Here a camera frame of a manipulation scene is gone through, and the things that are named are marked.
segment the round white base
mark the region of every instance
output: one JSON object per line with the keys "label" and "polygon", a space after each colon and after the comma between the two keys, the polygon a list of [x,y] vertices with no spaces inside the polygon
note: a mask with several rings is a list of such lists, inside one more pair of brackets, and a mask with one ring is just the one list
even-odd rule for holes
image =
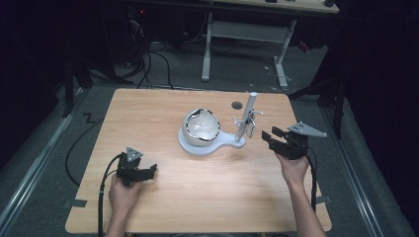
{"label": "round white base", "polygon": [[191,145],[191,143],[189,143],[183,135],[182,127],[178,132],[178,140],[179,144],[186,152],[197,156],[209,155],[221,146],[241,148],[244,146],[244,143],[246,142],[244,137],[241,137],[240,140],[237,142],[235,140],[235,134],[226,133],[221,130],[216,139],[214,139],[212,143],[210,143],[208,146],[194,146]]}

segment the desk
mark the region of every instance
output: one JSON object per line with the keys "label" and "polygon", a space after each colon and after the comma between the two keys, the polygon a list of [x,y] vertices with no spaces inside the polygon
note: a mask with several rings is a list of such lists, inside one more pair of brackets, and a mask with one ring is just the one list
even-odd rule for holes
{"label": "desk", "polygon": [[[318,0],[298,0],[298,1],[278,1],[277,3],[267,3],[263,0],[210,0],[210,3],[239,4],[263,8],[289,9],[300,11],[311,11],[316,13],[337,14],[339,9],[336,5],[326,7],[324,1]],[[207,25],[207,43],[204,54],[203,73],[201,79],[210,79],[210,59],[211,59],[211,38],[222,37],[240,40],[258,40],[274,42],[281,45],[278,54],[274,57],[275,69],[278,81],[282,89],[288,88],[287,77],[283,68],[283,60],[289,46],[296,20],[291,20],[288,27],[260,26],[253,24],[230,23],[226,21],[213,21],[212,13],[209,13]]]}
{"label": "desk", "polygon": [[[209,156],[186,153],[177,134],[184,117],[194,109],[215,113],[221,129],[235,132],[233,116],[243,110],[232,102],[246,105],[248,93],[167,90],[116,91],[81,182],[77,199],[85,207],[71,208],[66,222],[70,233],[97,232],[98,192],[106,167],[127,146],[144,153],[139,168],[158,164],[154,180],[144,183],[128,232],[134,233],[213,233],[277,232],[295,230],[293,208],[281,165],[261,131],[273,125],[286,129],[295,123],[286,95],[258,94],[254,109],[257,131],[246,138],[241,149],[221,147]],[[108,193],[110,179],[105,192]],[[311,191],[307,172],[305,188]],[[324,203],[317,215],[325,230],[331,222]],[[104,199],[104,229],[111,217],[108,196]]]}

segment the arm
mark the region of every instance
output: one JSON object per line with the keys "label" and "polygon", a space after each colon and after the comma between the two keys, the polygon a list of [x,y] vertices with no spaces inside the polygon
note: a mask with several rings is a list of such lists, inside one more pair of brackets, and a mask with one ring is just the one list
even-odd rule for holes
{"label": "arm", "polygon": [[109,199],[112,206],[112,217],[106,233],[107,237],[122,237],[126,232],[126,223],[130,211],[135,206],[142,182],[133,183],[132,187],[124,186],[123,180],[112,176]]}
{"label": "arm", "polygon": [[304,189],[304,176],[308,168],[307,158],[287,160],[277,153],[276,156],[281,162],[283,176],[290,190],[297,235],[326,236]]}

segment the human hand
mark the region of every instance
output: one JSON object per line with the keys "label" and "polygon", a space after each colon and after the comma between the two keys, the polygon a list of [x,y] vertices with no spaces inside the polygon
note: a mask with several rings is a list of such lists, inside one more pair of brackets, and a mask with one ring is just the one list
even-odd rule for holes
{"label": "human hand", "polygon": [[296,160],[288,160],[282,155],[275,153],[281,162],[284,180],[288,185],[303,185],[305,173],[308,168],[308,160],[304,156]]}
{"label": "human hand", "polygon": [[123,180],[116,175],[112,176],[111,188],[109,190],[109,200],[113,215],[126,217],[134,207],[142,182],[134,182],[131,187],[126,187]]}

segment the metal rail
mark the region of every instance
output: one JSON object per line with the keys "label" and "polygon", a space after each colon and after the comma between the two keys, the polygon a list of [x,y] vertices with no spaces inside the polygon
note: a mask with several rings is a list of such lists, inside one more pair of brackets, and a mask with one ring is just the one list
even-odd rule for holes
{"label": "metal rail", "polygon": [[[79,89],[76,93],[77,100],[74,109],[76,110],[81,104],[87,93],[83,93],[82,89]],[[6,237],[13,227],[14,222],[18,218],[21,210],[25,206],[27,200],[31,196],[32,191],[37,186],[46,166],[48,165],[55,145],[57,144],[61,134],[65,131],[72,120],[72,114],[68,115],[67,118],[63,118],[58,125],[56,131],[51,136],[50,140],[46,144],[45,148],[37,156],[31,168],[28,170],[21,184],[17,187],[15,193],[10,198],[9,203],[4,208],[0,215],[0,236]]]}
{"label": "metal rail", "polygon": [[349,159],[349,155],[346,152],[345,145],[343,144],[342,140],[339,139],[333,132],[333,118],[326,108],[320,108],[320,111],[326,119],[326,125],[332,131],[330,132],[330,135],[332,136],[332,139],[335,141],[336,147],[339,150],[340,157],[342,158],[341,162],[345,176],[348,179],[348,184],[354,195],[355,202],[357,203],[361,216],[363,217],[367,229],[370,232],[370,236],[381,237],[383,236],[383,234],[376,219],[376,215],[374,214],[370,200],[364,192],[361,182],[358,179],[354,167],[352,166],[351,160]]}

